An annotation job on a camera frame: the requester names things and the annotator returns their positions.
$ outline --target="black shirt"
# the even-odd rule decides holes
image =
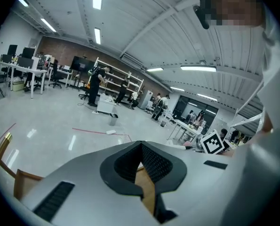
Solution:
[[[90,81],[90,86],[97,86],[100,83],[100,80],[98,78],[98,75],[101,75],[102,77],[105,76],[105,70],[104,69],[99,69],[96,71],[94,75],[92,75],[91,81]]]
[[[128,85],[128,82],[126,82],[125,80],[122,81],[122,83],[121,83],[121,91],[122,91],[122,92],[126,91],[126,89],[127,89],[127,88],[124,87],[123,85],[126,85],[126,86],[127,86],[127,85]]]

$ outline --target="glossy white floor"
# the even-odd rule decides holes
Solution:
[[[77,105],[83,103],[79,93],[64,86],[51,88],[46,82],[44,93],[37,89],[34,99],[23,91],[0,95],[0,138],[6,131],[13,135],[3,161],[14,172],[21,169],[45,177],[72,158],[131,140],[166,144],[173,125],[163,128],[143,110],[122,105],[116,107],[117,124],[110,126],[109,116],[93,114],[87,101],[86,106]],[[105,134],[112,129],[118,135]],[[2,169],[0,186],[13,190],[13,180]]]

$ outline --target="white shelving unit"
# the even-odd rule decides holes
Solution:
[[[256,115],[256,116],[253,116],[253,117],[251,117],[251,118],[249,118],[249,119],[246,119],[246,120],[243,120],[243,121],[241,121],[241,122],[238,122],[238,123],[235,123],[235,124],[234,124],[234,121],[235,121],[236,116],[237,116],[237,115],[239,114],[239,112],[240,112],[245,106],[247,106],[247,105],[249,104],[249,102],[256,96],[256,94],[257,94],[258,91],[262,88],[262,86],[263,86],[263,80],[262,80],[261,83],[258,85],[258,87],[257,87],[256,90],[253,92],[253,94],[250,96],[250,98],[243,104],[243,106],[240,107],[240,109],[237,109],[237,110],[236,110],[236,113],[235,113],[235,115],[234,115],[234,118],[233,118],[233,120],[232,120],[232,122],[231,122],[231,126],[230,126],[230,128],[228,129],[228,133],[226,134],[225,138],[229,135],[229,133],[230,133],[232,127],[237,127],[237,126],[241,126],[241,125],[244,125],[244,124],[252,123],[252,122],[254,122],[254,121],[258,121],[258,120],[260,120],[260,119],[264,116],[264,109],[263,109],[263,112],[262,112],[262,113],[260,113],[260,114],[258,114],[258,115]]]
[[[136,92],[139,92],[139,91],[140,91],[140,88],[141,88],[141,86],[142,86],[144,80],[140,80],[139,78],[133,76],[133,75],[131,74],[131,72],[127,73],[127,72],[125,72],[125,71],[123,71],[123,70],[121,70],[121,69],[118,69],[117,67],[115,67],[115,66],[113,66],[113,65],[110,65],[110,64],[108,64],[108,63],[106,63],[106,62],[103,62],[103,61],[99,60],[99,57],[96,59],[95,65],[98,64],[98,63],[103,64],[103,65],[105,65],[105,66],[110,66],[110,67],[113,68],[114,71],[119,72],[119,73],[123,74],[124,76],[125,76],[125,75],[129,75],[130,78],[135,79],[136,81],[141,82],[140,85],[139,85],[139,84],[135,84],[135,83],[133,83],[133,82],[130,82],[130,83],[129,83],[129,88],[127,88],[127,90],[129,90],[129,91],[131,91],[131,92],[135,92],[135,91],[136,91]],[[116,78],[116,79],[118,79],[118,80],[121,80],[121,81],[124,80],[123,78],[121,78],[121,77],[119,77],[119,76],[117,76],[117,75],[115,75],[115,74],[112,74],[112,73],[106,73],[106,75],[107,75],[107,76],[110,76],[110,77],[114,77],[114,78]],[[107,87],[108,84],[112,84],[112,85],[121,87],[121,85],[115,83],[114,81],[110,81],[109,79],[106,80],[106,85],[105,85],[105,87],[103,87],[103,86],[99,86],[99,87],[100,87],[101,89],[104,89],[105,91],[110,91],[110,92],[119,94],[120,88],[118,89],[118,91],[117,91],[117,90],[114,90],[114,89],[110,89],[110,88]]]

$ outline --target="trash can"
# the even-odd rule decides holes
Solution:
[[[110,126],[114,126],[116,124],[116,121],[118,119],[117,114],[110,114],[111,119],[110,119]]]
[[[161,127],[164,127],[165,125],[166,125],[165,121],[162,121],[161,124],[160,124]]]

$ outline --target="brick wall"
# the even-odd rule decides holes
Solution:
[[[169,92],[166,91],[162,86],[150,80],[140,72],[127,66],[126,64],[119,61],[118,59],[115,59],[100,51],[88,48],[86,46],[82,46],[80,44],[76,44],[65,40],[55,39],[55,38],[42,37],[37,52],[38,53],[43,52],[45,55],[46,54],[52,55],[53,57],[55,57],[55,59],[59,61],[60,65],[68,65],[68,66],[71,66],[74,56],[78,56],[78,57],[86,56],[87,59],[91,61],[95,61],[97,57],[99,57],[99,60],[102,60],[110,65],[113,65],[125,72],[130,71],[133,76],[138,77],[141,80],[144,79],[142,87],[144,86],[145,89],[152,91],[153,96],[156,96],[158,93],[161,93],[162,97],[165,96],[166,94],[169,94]],[[83,75],[82,79],[84,81],[88,81],[88,76]]]

